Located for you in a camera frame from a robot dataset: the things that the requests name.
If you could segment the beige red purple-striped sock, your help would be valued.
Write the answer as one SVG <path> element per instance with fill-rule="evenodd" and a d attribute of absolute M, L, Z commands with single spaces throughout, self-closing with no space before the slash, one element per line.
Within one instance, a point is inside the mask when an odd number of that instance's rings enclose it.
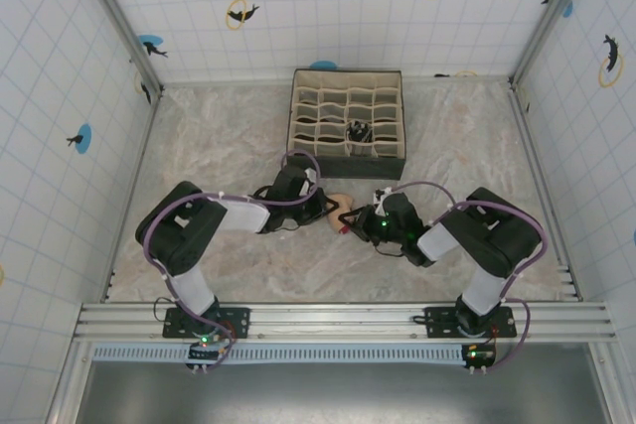
<path fill-rule="evenodd" d="M 329 195 L 334 200 L 337 200 L 340 203 L 340 207 L 338 209 L 328 209 L 329 211 L 339 210 L 340 214 L 344 212 L 351 211 L 353 208 L 354 200 L 351 196 L 345 194 L 332 194 Z M 332 229 L 339 234 L 346 234 L 349 231 L 349 226 L 340 220 L 339 214 L 339 223 L 329 223 Z"/>

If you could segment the black white striped sock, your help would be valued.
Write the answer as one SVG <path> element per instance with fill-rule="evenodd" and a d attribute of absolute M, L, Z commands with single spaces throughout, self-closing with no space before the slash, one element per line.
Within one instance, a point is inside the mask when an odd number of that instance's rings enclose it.
<path fill-rule="evenodd" d="M 373 126 L 364 121 L 349 121 L 345 133 L 346 140 L 353 143 L 367 144 L 373 141 Z"/>

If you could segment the fabric sock organizer box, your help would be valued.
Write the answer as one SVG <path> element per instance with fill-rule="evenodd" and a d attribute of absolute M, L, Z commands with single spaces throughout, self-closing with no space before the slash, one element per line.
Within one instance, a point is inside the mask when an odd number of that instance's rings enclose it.
<path fill-rule="evenodd" d="M 373 126 L 373 141 L 346 140 L 352 120 Z M 286 148 L 311 154 L 330 179 L 394 180 L 406 163 L 400 71 L 294 72 Z"/>

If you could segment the right controller board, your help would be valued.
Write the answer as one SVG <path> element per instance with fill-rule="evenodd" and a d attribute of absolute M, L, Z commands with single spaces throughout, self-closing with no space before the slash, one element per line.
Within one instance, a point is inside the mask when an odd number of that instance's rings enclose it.
<path fill-rule="evenodd" d="M 496 361 L 497 349 L 493 343 L 465 345 L 461 354 L 464 367 L 470 374 L 486 373 Z"/>

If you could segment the controller board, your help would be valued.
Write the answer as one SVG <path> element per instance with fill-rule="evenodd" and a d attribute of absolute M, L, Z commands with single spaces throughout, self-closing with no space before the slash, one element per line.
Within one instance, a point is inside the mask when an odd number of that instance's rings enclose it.
<path fill-rule="evenodd" d="M 465 345 L 461 354 L 464 367 L 470 374 L 486 373 L 496 361 L 497 349 L 493 343 Z"/>
<path fill-rule="evenodd" d="M 235 342 L 232 334 L 212 333 L 200 336 L 188 348 L 186 367 L 192 373 L 208 373 L 226 359 Z"/>

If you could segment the grey metal front panel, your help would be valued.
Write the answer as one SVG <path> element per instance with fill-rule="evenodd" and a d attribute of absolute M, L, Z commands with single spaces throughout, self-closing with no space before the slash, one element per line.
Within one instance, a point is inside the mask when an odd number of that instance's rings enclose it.
<path fill-rule="evenodd" d="M 75 358 L 47 424 L 636 424 L 604 349 L 530 345 L 503 366 L 223 365 Z"/>

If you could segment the left controller board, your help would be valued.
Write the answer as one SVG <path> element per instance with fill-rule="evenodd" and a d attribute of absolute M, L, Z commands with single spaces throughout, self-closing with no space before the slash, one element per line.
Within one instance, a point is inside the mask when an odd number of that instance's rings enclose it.
<path fill-rule="evenodd" d="M 208 373 L 226 359 L 235 342 L 232 334 L 212 333 L 200 336 L 188 348 L 186 367 L 192 373 Z"/>

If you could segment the blue circle seal sticker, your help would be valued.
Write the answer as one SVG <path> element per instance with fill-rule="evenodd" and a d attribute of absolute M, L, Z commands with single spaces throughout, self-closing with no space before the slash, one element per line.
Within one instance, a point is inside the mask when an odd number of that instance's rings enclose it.
<path fill-rule="evenodd" d="M 83 124 L 75 136 L 66 139 L 69 147 L 74 147 L 80 155 L 85 154 L 91 144 L 92 128 L 88 123 Z"/>

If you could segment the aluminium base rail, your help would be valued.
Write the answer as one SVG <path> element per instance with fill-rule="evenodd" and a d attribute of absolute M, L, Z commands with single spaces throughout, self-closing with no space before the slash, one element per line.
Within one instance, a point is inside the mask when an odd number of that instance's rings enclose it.
<path fill-rule="evenodd" d="M 529 344 L 612 343 L 616 330 L 606 306 L 593 302 L 532 302 L 530 316 L 510 308 Z M 84 342 L 163 342 L 167 302 L 87 304 L 80 307 L 74 338 Z M 422 303 L 249 304 L 248 343 L 401 343 L 426 340 L 411 318 Z"/>

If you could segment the aluminium side rail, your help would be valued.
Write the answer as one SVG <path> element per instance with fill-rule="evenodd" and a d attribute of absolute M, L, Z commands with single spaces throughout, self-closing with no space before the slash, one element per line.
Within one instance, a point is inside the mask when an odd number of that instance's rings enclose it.
<path fill-rule="evenodd" d="M 150 113 L 140 136 L 140 143 L 137 150 L 137 155 L 135 157 L 135 162 L 133 164 L 132 176 L 130 178 L 128 189 L 126 191 L 123 209 L 118 220 L 117 234 L 114 238 L 108 255 L 108 266 L 103 276 L 103 285 L 100 296 L 98 298 L 99 304 L 106 303 L 110 298 L 112 278 L 115 276 L 115 273 L 117 271 L 119 255 L 121 254 L 121 251 L 123 250 L 123 247 L 125 246 L 125 243 L 127 241 L 126 224 L 130 217 L 130 211 L 133 205 L 135 191 L 137 189 L 140 172 L 148 148 L 149 138 L 155 123 L 155 118 L 157 116 L 157 111 L 159 109 L 163 93 L 164 89 L 160 88 L 158 96 L 150 103 L 149 106 Z"/>
<path fill-rule="evenodd" d="M 542 224 L 550 241 L 550 250 L 554 253 L 556 258 L 556 269 L 561 283 L 561 297 L 567 302 L 582 302 L 584 297 L 581 294 L 572 267 L 569 250 L 560 227 L 559 219 L 557 218 L 557 210 L 550 194 L 548 178 L 539 155 L 537 142 L 533 137 L 530 123 L 527 119 L 524 105 L 522 104 L 522 99 L 519 96 L 518 89 L 514 85 L 509 84 L 508 93 L 513 115 L 529 163 L 534 187 L 539 197 L 543 217 Z"/>

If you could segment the aluminium frame post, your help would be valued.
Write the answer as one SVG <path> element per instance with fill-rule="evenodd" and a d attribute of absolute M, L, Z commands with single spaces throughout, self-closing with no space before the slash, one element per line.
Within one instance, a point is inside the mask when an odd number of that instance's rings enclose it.
<path fill-rule="evenodd" d="M 536 62 L 544 44 L 549 39 L 553 28 L 562 17 L 562 12 L 565 10 L 569 1 L 570 0 L 549 1 L 547 10 L 532 32 L 529 41 L 522 51 L 520 60 L 515 66 L 513 73 L 509 76 L 509 84 L 513 91 L 516 91 L 528 76 L 530 69 Z"/>
<path fill-rule="evenodd" d="M 140 74 L 141 82 L 149 90 L 151 97 L 158 99 L 162 92 L 163 86 L 159 80 L 157 73 L 152 67 L 149 57 L 138 40 L 137 35 L 132 29 L 128 19 L 121 9 L 117 0 L 98 0 L 103 8 L 108 20 L 112 24 L 119 40 L 123 43 L 131 62 L 137 68 Z"/>

